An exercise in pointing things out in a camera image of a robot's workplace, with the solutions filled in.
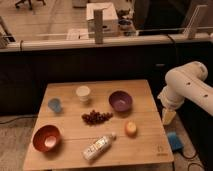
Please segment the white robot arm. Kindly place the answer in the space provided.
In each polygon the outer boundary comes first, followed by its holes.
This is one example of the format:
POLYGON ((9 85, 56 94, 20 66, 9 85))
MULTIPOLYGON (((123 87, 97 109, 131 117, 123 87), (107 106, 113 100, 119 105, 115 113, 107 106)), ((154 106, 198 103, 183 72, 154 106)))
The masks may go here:
POLYGON ((162 123, 169 125, 186 99, 213 116, 213 87, 205 83, 207 67, 198 61, 170 69, 165 75, 166 85, 158 95, 163 105, 162 123))

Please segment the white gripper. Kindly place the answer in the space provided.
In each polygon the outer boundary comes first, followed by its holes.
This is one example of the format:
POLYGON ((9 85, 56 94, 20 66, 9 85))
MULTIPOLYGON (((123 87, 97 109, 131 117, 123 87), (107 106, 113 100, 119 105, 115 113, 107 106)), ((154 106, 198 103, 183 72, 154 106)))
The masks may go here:
POLYGON ((157 98, 165 107, 162 109, 162 123, 169 125, 176 116, 174 110, 177 110, 183 104, 183 97, 173 91, 169 86, 165 86, 157 98))

